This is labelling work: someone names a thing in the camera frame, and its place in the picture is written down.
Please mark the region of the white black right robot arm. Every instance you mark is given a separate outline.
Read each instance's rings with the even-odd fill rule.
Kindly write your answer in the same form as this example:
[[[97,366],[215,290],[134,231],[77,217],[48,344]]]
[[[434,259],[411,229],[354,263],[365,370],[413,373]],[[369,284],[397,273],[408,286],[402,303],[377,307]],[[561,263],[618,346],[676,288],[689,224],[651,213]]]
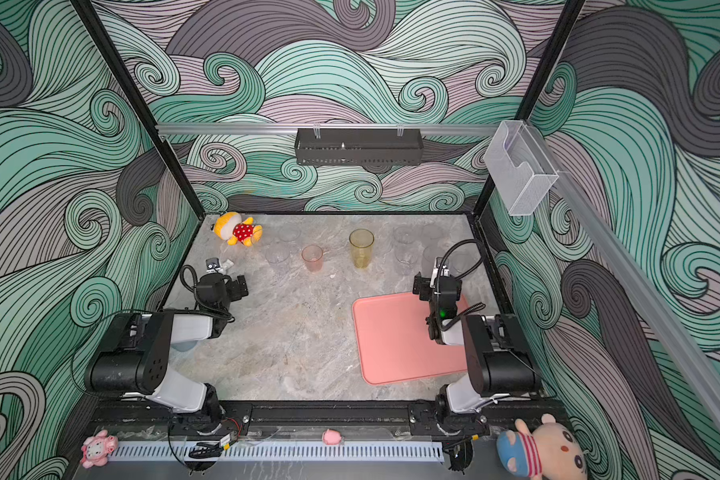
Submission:
[[[464,272],[453,274],[450,257],[469,245],[476,247],[478,260]],[[414,277],[412,293],[429,307],[425,318],[429,338],[442,346],[462,346],[465,352],[467,373],[442,387],[436,397],[439,419],[474,414],[489,404],[525,397],[542,384],[525,337],[510,329],[510,315],[484,315],[483,302],[464,308],[457,305],[463,280],[485,260],[481,241],[460,240],[433,260],[429,275]]]

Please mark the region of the yellow plastic tumbler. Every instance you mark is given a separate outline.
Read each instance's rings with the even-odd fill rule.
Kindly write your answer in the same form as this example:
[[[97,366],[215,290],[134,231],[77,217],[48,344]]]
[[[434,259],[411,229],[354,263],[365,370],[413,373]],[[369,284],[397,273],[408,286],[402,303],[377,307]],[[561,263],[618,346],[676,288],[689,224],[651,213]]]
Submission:
[[[359,228],[350,233],[350,254],[356,268],[364,269],[370,265],[374,242],[375,236],[370,230]]]

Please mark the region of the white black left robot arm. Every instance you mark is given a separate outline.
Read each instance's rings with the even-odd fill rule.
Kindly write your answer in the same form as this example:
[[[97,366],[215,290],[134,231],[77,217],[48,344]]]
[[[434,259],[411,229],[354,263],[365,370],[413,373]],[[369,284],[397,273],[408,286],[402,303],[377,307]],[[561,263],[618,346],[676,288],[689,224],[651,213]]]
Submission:
[[[118,313],[93,354],[83,382],[87,392],[114,398],[141,397],[175,414],[223,416],[215,388],[189,379],[169,363],[173,347],[216,339],[234,321],[229,307],[249,295],[244,276],[212,272],[185,284],[193,310]]]

